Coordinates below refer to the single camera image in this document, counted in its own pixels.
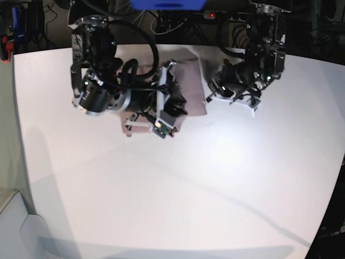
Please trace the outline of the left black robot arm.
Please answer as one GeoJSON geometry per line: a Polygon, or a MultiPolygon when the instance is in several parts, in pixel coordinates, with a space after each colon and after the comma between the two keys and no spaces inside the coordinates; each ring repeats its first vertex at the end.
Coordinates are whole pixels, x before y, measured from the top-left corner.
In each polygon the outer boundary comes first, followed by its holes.
{"type": "Polygon", "coordinates": [[[221,32],[225,16],[217,26],[216,42],[222,53],[241,59],[232,64],[223,60],[220,69],[208,80],[211,94],[204,99],[241,104],[255,111],[261,104],[262,91],[279,80],[285,69],[286,14],[292,11],[291,1],[251,1],[251,13],[245,22],[248,44],[245,52],[228,50],[221,32]]]}

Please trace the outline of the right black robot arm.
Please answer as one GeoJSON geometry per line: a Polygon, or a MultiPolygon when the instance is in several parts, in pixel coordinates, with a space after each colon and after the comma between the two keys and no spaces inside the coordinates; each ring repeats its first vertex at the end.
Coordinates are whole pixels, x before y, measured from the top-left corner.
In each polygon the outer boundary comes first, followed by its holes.
{"type": "Polygon", "coordinates": [[[138,132],[160,138],[173,136],[179,119],[187,115],[187,101],[173,74],[176,62],[160,63],[151,37],[135,25],[116,19],[106,1],[71,1],[68,25],[74,39],[70,68],[73,106],[87,115],[107,111],[118,115],[127,136],[138,132]],[[148,43],[153,63],[147,72],[139,71],[137,59],[124,61],[116,56],[113,25],[132,29],[148,43]]]}

